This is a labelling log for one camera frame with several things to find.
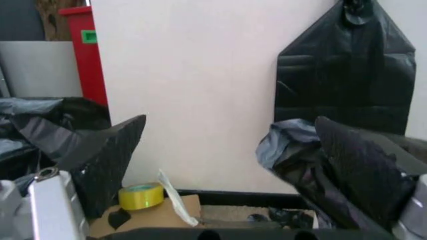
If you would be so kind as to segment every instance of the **black plastic bag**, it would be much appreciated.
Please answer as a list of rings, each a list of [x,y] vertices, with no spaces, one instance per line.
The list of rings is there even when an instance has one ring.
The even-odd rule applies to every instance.
[[[335,185],[349,201],[391,230],[417,182],[398,169],[395,155],[387,155],[357,131],[325,117],[319,117],[315,126]]]
[[[354,128],[345,128],[348,131],[354,131]],[[333,130],[325,131],[331,136],[335,136]],[[386,146],[388,148],[387,154],[392,155],[384,155],[390,157],[393,164],[397,160],[394,168],[391,167],[393,164],[386,165],[389,166],[387,168],[384,167],[384,163],[381,161],[375,162],[375,159],[371,159],[371,162],[376,163],[377,166],[370,167],[375,168],[377,171],[380,169],[383,171],[379,171],[381,176],[369,175],[366,177],[367,179],[361,180],[361,182],[364,181],[365,183],[362,187],[370,187],[367,181],[383,181],[384,179],[394,180],[394,183],[404,185],[402,188],[393,187],[394,195],[386,194],[383,198],[380,198],[384,201],[387,201],[384,199],[385,197],[392,198],[391,201],[397,204],[391,204],[392,207],[387,204],[378,206],[377,214],[366,209],[358,201],[361,199],[360,196],[355,200],[354,195],[342,189],[345,178],[337,174],[335,162],[325,154],[315,128],[307,121],[291,119],[272,124],[269,134],[259,144],[256,154],[258,162],[282,180],[292,184],[328,226],[385,233],[390,230],[391,223],[396,220],[395,213],[399,213],[400,204],[408,199],[408,193],[413,190],[416,183],[415,180],[406,176],[404,169],[399,169],[397,166],[409,166],[410,168],[417,166],[422,169],[419,171],[427,172],[427,165],[417,161],[410,154],[402,151],[399,146],[387,141],[385,137],[377,137],[375,136],[376,133],[368,134],[366,131],[360,131],[360,135],[363,137],[361,141],[366,139],[369,141],[368,145],[375,146],[381,151],[381,146]],[[381,146],[374,143],[373,140],[379,140],[378,142]],[[352,171],[363,170],[364,166],[359,165],[356,167],[359,168],[354,168]],[[391,176],[388,176],[388,170],[393,173]],[[365,198],[364,201],[366,203],[366,201],[370,200],[370,195],[363,190],[357,193]],[[383,213],[390,213],[390,216],[378,219],[376,217],[378,212],[382,213],[380,214],[382,217],[384,216]]]
[[[132,153],[140,141],[146,116],[84,135],[44,118],[20,116],[16,129],[60,169],[70,172],[88,218],[101,217],[122,186]]]
[[[376,0],[340,0],[278,56],[275,122],[317,116],[403,135],[415,48]]]
[[[54,164],[14,125],[34,117],[82,135],[111,127],[108,109],[84,98],[0,98],[0,179],[15,180]]]
[[[146,123],[139,115],[110,127],[107,109],[82,98],[4,98],[0,114],[1,137],[16,146],[0,146],[2,173],[13,172],[25,195],[38,170],[70,172],[88,218],[100,217],[113,202]]]

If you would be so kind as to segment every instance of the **black hook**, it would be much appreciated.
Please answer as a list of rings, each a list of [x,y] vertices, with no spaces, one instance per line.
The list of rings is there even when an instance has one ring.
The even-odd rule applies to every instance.
[[[344,0],[345,19],[352,25],[361,26],[374,15],[374,0]]]
[[[350,13],[357,14],[365,7],[365,0],[345,0],[345,7]]]

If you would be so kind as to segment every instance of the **yellow tape roll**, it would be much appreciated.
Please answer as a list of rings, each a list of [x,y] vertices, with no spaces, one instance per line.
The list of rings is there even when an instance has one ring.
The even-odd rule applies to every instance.
[[[124,210],[146,209],[161,204],[163,186],[158,183],[146,183],[122,188],[118,191],[118,202]]]

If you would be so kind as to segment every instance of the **red container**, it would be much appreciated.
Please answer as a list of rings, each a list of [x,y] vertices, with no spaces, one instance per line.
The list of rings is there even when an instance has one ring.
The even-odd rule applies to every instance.
[[[59,14],[67,17],[83,96],[107,106],[92,7],[65,8]]]

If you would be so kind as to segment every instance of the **white panel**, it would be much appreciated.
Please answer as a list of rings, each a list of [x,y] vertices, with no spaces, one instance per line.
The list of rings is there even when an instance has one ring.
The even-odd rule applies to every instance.
[[[0,63],[14,97],[81,97],[71,41],[0,41]]]
[[[254,152],[273,120],[278,53],[334,2],[93,0],[112,120],[147,114],[123,184],[162,168],[181,189],[295,193]],[[418,48],[424,2],[381,1]]]

